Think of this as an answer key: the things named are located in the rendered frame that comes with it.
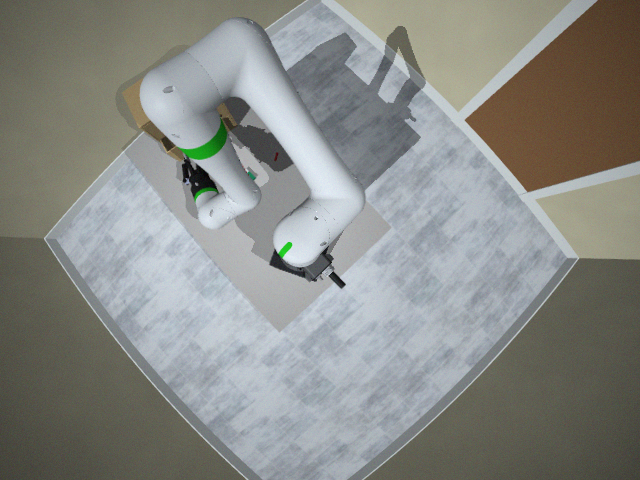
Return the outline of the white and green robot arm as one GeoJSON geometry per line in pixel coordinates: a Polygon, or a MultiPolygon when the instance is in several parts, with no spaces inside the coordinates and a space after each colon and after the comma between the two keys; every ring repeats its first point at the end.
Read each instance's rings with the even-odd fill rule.
{"type": "Polygon", "coordinates": [[[140,86],[147,117],[225,190],[219,193],[208,178],[191,186],[198,219],[209,229],[222,228],[261,201],[216,109],[231,97],[253,109],[310,188],[310,196],[275,227],[282,262],[304,271],[308,282],[322,281],[323,274],[343,288],[334,258],[322,253],[363,210],[365,190],[313,119],[259,24],[244,17],[222,22],[150,70],[140,86]]]}

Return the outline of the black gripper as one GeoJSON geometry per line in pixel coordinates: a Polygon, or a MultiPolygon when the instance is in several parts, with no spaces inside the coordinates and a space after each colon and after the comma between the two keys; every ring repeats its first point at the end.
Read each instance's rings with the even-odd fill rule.
{"type": "Polygon", "coordinates": [[[192,183],[191,183],[191,185],[192,185],[195,181],[197,181],[197,180],[199,180],[199,179],[201,179],[201,178],[208,178],[208,179],[210,179],[209,174],[208,174],[206,171],[204,171],[204,170],[203,170],[199,165],[197,165],[197,164],[196,164],[196,170],[197,170],[197,171],[196,171],[196,170],[194,170],[194,169],[193,169],[193,167],[192,167],[192,165],[191,165],[191,162],[190,162],[189,157],[188,157],[186,154],[184,154],[184,153],[183,153],[183,155],[184,155],[184,162],[185,162],[184,164],[182,164],[183,182],[184,182],[186,185],[189,185],[189,183],[191,183],[191,182],[192,182],[192,183]],[[189,177],[189,171],[188,171],[188,169],[189,169],[189,171],[190,171],[190,173],[191,173],[191,176],[190,176],[190,177],[189,177]],[[200,174],[200,173],[201,173],[201,174],[200,174]],[[194,176],[194,177],[193,177],[193,176],[194,176]],[[192,179],[192,180],[191,180],[191,179],[192,179]]]}

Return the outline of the small tan wooden chest of drawers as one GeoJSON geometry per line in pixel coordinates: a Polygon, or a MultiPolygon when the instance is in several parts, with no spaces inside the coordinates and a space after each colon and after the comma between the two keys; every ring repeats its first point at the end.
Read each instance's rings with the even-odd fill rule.
{"type": "MultiPolygon", "coordinates": [[[[144,110],[142,109],[141,106],[141,102],[140,102],[140,86],[141,83],[143,81],[144,78],[142,78],[141,80],[139,80],[138,82],[136,82],[135,84],[133,84],[132,86],[130,86],[129,88],[127,88],[125,91],[122,92],[125,101],[138,125],[138,127],[144,131],[145,133],[147,133],[148,135],[150,135],[151,137],[153,137],[154,139],[156,139],[158,142],[161,143],[161,139],[164,138],[165,136],[163,136],[162,138],[160,138],[159,140],[154,137],[153,135],[151,135],[149,132],[147,132],[146,130],[144,130],[142,127],[144,127],[146,124],[148,124],[150,121],[150,119],[148,119],[148,117],[146,116],[146,114],[144,113],[144,110]]],[[[233,121],[235,122],[234,118],[232,117],[232,115],[230,114],[230,112],[228,112],[228,115],[231,116],[231,118],[233,119],[233,121]]],[[[226,115],[226,116],[228,116],[226,115]]],[[[225,117],[226,117],[225,116],[225,117]]],[[[223,118],[225,118],[223,117],[223,118]]],[[[222,118],[222,119],[223,119],[222,118]]],[[[237,127],[237,123],[235,122],[237,127]]],[[[234,128],[235,128],[234,127],[234,128]]],[[[234,129],[232,128],[232,129],[234,129]]],[[[232,130],[231,129],[231,130],[232,130]]]]}

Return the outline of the tan wooden drawer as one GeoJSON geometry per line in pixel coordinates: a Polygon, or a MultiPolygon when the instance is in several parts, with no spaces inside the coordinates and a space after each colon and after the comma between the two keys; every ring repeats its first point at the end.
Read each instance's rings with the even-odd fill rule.
{"type": "Polygon", "coordinates": [[[160,141],[168,155],[175,158],[179,162],[181,162],[184,159],[183,152],[176,145],[174,145],[173,142],[169,140],[167,137],[162,138],[160,141]]]}
{"type": "Polygon", "coordinates": [[[142,127],[144,130],[146,130],[147,132],[149,132],[151,135],[153,135],[154,137],[156,137],[158,140],[160,138],[162,138],[163,136],[165,136],[156,126],[153,122],[149,122],[148,124],[146,124],[144,127],[142,127]]]}
{"type": "Polygon", "coordinates": [[[228,115],[228,112],[227,112],[227,110],[225,109],[225,107],[223,106],[222,103],[217,107],[217,111],[218,111],[221,119],[223,117],[225,117],[226,115],[228,115]]]}
{"type": "Polygon", "coordinates": [[[234,128],[236,126],[236,124],[234,123],[234,121],[232,120],[230,115],[228,115],[225,118],[223,118],[222,121],[223,121],[223,124],[224,124],[224,126],[225,126],[227,131],[231,130],[232,128],[234,128]]]}

